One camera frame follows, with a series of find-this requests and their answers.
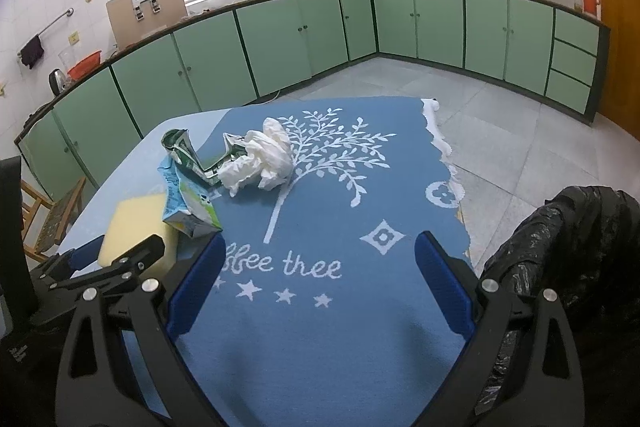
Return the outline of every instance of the dark towel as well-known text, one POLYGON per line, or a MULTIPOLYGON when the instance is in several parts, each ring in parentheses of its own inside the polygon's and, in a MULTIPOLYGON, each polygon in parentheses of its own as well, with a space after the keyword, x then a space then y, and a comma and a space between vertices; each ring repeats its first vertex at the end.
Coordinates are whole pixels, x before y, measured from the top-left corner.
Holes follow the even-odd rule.
POLYGON ((42 44, 40 44, 40 37, 36 35, 20 50, 20 58, 25 66, 33 70, 33 65, 42 57, 43 53, 44 50, 42 49, 42 44))

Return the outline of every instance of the blue gripper pad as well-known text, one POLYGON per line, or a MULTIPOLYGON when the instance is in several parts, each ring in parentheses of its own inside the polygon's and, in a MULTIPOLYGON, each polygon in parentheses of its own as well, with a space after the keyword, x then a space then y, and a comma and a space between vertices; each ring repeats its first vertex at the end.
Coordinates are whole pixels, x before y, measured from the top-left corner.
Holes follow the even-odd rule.
POLYGON ((69 267, 72 270, 81 270, 94 263, 98 259, 102 242, 104 241, 104 235, 99 235, 95 239, 89 241, 82 247, 76 248, 71 252, 71 258, 69 259, 69 267))
POLYGON ((443 255, 446 253, 442 247, 426 233, 421 233, 415 240, 415 262, 422 277, 429 285, 451 331, 459 333, 468 342, 476 331, 472 319, 473 302, 443 255))
POLYGON ((171 340, 191 330, 225 264, 225 258, 225 240, 221 233, 217 233, 191 266, 168 302, 166 332, 171 340))

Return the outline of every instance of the wooden chair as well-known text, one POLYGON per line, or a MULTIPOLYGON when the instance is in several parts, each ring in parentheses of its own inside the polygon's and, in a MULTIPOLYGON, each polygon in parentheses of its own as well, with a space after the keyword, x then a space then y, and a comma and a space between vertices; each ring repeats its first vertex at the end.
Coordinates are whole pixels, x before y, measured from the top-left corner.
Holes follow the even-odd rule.
POLYGON ((27 237, 33 219, 41 206, 49 209, 49 214, 38 234, 35 247, 24 245, 24 253, 39 263, 45 261, 47 256, 42 252, 49 250, 53 245, 59 245, 66 236, 66 229, 70 223, 78 219, 82 212, 82 189, 86 178, 82 177, 78 183, 57 203, 40 194, 35 188, 25 181, 21 181, 22 190, 33 198, 33 204, 27 204, 22 197, 22 241, 27 237))

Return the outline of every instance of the tile floor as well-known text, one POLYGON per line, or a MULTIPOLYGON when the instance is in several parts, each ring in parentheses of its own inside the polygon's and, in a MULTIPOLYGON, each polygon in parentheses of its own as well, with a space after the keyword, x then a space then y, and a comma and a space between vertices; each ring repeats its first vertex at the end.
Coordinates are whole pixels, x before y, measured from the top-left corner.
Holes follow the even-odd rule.
POLYGON ((436 98, 438 125, 466 190, 462 212, 476 271, 520 222, 568 185, 640 196, 640 142, 596 116, 589 127, 534 100, 468 76, 372 58, 278 100, 345 96, 436 98))

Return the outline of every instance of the yellow sponge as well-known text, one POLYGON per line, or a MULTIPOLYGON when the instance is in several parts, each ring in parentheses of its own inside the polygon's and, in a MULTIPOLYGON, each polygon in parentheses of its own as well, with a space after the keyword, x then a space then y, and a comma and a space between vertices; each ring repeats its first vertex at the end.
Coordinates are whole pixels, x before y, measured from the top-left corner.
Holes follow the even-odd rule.
POLYGON ((121 201, 104 236, 98 264, 111 265, 114 259, 152 234, 164 241, 164 256, 144 271, 144 277, 161 279, 175 263, 178 231, 162 222, 165 194, 152 194, 121 201))

